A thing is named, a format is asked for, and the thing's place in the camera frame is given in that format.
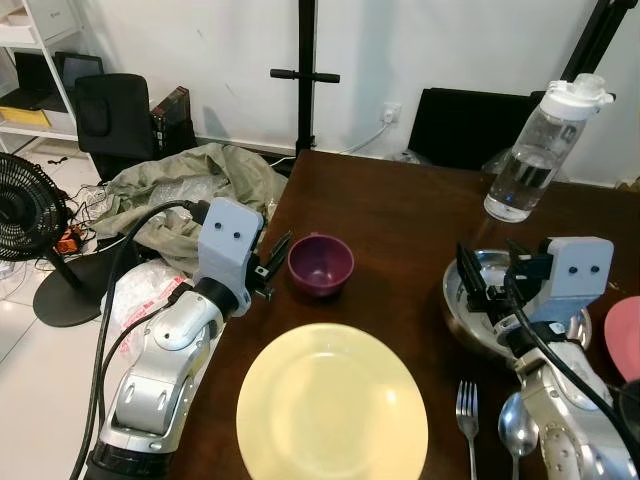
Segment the purple bowl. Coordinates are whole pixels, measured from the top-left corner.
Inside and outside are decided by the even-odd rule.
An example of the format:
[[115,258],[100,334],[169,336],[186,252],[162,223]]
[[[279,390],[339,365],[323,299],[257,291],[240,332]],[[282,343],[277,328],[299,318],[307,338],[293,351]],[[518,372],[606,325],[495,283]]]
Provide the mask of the purple bowl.
[[320,300],[343,291],[355,271],[355,253],[342,239],[312,233],[292,244],[285,266],[296,291]]

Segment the pink plate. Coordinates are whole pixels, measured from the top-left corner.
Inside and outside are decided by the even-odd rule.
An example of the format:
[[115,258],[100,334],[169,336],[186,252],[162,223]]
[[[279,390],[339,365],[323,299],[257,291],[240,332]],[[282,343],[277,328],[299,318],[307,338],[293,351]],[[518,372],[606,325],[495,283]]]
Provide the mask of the pink plate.
[[604,323],[605,346],[622,379],[640,378],[640,297],[616,303]]

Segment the steel spoon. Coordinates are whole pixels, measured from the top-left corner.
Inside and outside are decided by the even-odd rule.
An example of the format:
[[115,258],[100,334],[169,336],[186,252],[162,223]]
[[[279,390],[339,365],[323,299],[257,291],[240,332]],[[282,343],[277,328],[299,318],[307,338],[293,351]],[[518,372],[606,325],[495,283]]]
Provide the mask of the steel spoon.
[[511,480],[520,480],[521,458],[534,452],[539,444],[538,425],[526,410],[520,392],[513,392],[500,408],[498,435],[511,457]]

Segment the olive green sack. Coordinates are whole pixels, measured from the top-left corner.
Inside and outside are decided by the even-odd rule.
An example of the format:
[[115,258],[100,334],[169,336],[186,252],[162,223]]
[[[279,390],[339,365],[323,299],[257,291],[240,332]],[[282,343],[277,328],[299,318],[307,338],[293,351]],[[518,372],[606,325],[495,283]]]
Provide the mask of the olive green sack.
[[[274,172],[264,157],[228,143],[206,143],[160,160],[129,166],[105,186],[108,210],[91,224],[102,238],[123,236],[140,216],[155,206],[152,193],[160,186],[188,178],[216,180],[211,196],[228,197],[260,212],[274,214],[287,178]],[[186,212],[172,210],[147,221],[136,241],[159,253],[173,268],[186,274],[197,269],[197,237],[201,225]]]

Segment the pale yellow plate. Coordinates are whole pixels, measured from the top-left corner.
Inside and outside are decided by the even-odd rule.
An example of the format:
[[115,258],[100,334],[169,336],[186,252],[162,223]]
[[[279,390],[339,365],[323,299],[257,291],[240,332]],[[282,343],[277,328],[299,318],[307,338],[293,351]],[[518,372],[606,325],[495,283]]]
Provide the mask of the pale yellow plate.
[[252,362],[236,435],[251,480],[419,480],[429,422],[392,349],[353,326],[315,323]]

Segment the black bowl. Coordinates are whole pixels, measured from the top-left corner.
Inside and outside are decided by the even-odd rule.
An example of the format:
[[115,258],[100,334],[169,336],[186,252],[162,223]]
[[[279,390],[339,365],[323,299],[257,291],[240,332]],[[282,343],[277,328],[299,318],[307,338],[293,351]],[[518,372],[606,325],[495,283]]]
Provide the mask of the black bowl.
[[625,384],[609,385],[614,399],[614,410],[621,416],[623,425],[632,439],[639,439],[640,430],[640,381],[626,381]]

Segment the clear water bottle white cap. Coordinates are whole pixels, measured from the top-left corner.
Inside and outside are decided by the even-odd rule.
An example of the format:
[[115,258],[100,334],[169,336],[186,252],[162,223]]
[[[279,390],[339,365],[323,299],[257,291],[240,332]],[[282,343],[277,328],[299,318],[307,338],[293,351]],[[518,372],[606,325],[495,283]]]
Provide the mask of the clear water bottle white cap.
[[520,223],[529,218],[591,116],[614,101],[605,79],[582,73],[552,81],[526,120],[515,145],[486,193],[483,206],[494,219]]

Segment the stainless steel bowl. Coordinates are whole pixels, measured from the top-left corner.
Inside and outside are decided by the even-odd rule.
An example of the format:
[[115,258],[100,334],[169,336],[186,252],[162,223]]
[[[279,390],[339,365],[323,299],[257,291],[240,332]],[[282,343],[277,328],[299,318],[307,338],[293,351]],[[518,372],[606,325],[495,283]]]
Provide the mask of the stainless steel bowl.
[[[498,285],[509,266],[509,255],[504,250],[477,250],[477,261],[481,274],[488,285]],[[467,291],[458,274],[456,261],[451,261],[445,269],[442,282],[445,302],[445,324],[460,342],[472,352],[492,358],[499,364],[512,365],[515,357],[509,348],[502,346],[495,338],[493,325],[484,311],[472,312],[467,306]],[[584,349],[593,342],[593,321],[588,311],[581,310],[567,321],[567,338],[579,343]]]

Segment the black tripod leg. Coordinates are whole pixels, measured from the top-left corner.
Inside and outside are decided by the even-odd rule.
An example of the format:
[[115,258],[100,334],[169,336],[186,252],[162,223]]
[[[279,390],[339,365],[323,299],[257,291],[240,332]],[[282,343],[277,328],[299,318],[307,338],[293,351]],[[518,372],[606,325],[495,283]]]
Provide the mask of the black tripod leg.
[[595,0],[559,79],[573,81],[579,74],[595,73],[622,20],[637,4],[639,0]]

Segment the white metal shelf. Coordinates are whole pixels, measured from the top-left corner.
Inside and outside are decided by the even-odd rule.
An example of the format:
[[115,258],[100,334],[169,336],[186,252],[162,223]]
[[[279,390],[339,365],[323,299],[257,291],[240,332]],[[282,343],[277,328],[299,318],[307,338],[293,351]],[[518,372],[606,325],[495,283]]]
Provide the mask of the white metal shelf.
[[[17,90],[14,55],[32,52],[44,60],[55,92],[70,104],[67,87],[56,69],[56,52],[84,52],[84,15],[76,0],[0,0],[0,96]],[[9,122],[0,115],[0,150],[17,154],[31,141],[76,141],[76,115],[56,116],[51,125]]]

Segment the steel fork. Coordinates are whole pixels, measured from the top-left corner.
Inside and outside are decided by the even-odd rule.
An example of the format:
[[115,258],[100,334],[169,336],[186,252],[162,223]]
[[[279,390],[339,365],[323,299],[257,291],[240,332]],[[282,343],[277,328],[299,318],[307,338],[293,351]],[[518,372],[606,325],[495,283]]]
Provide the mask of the steel fork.
[[454,416],[467,442],[468,474],[470,480],[477,480],[475,458],[475,439],[477,435],[477,385],[472,381],[462,380],[458,385]]

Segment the dark brown flat case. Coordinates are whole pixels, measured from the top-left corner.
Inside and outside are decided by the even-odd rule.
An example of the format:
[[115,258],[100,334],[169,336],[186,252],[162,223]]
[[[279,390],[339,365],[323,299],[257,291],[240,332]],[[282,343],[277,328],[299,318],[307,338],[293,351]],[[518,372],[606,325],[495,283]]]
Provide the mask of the dark brown flat case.
[[175,87],[151,110],[150,119],[157,155],[179,154],[196,146],[191,101],[186,87]]

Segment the black stand pole with crossbar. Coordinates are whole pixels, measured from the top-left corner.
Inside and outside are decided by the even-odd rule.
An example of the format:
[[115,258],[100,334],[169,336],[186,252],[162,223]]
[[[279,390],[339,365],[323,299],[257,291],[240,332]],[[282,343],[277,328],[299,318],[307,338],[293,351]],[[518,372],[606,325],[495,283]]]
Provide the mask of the black stand pole with crossbar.
[[297,81],[297,140],[294,156],[315,146],[314,91],[316,83],[339,83],[338,74],[317,72],[317,0],[297,0],[298,3],[298,65],[296,70],[270,69],[270,77]]

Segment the black office chair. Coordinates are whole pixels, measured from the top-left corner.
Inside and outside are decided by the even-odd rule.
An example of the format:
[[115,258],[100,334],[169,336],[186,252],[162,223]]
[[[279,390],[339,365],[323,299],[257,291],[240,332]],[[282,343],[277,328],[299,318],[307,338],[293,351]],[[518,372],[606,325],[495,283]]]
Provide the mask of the black office chair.
[[157,157],[146,79],[111,73],[81,77],[72,95],[79,150],[102,182]]

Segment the black flat case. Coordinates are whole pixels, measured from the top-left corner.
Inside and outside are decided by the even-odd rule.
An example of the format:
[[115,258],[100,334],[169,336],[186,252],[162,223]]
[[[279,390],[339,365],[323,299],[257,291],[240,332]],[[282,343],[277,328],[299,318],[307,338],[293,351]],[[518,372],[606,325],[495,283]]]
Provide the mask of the black flat case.
[[407,150],[431,165],[477,172],[515,145],[543,95],[426,88]]

